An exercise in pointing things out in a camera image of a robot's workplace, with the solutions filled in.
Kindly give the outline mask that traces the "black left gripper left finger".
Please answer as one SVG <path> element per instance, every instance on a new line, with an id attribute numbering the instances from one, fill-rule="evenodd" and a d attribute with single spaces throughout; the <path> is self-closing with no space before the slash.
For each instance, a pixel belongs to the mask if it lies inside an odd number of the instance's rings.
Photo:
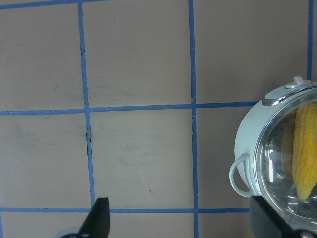
<path id="1" fill-rule="evenodd" d="M 77 232 L 66 232 L 58 238 L 107 238 L 110 233 L 108 198 L 98 198 Z"/>

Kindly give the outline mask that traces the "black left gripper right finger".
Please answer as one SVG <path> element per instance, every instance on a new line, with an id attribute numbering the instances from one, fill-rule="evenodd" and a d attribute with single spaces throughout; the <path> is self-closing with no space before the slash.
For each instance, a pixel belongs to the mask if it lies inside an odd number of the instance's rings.
<path id="1" fill-rule="evenodd" d="M 315 238 L 315 232 L 292 229 L 261 196 L 250 200 L 250 226 L 256 238 Z"/>

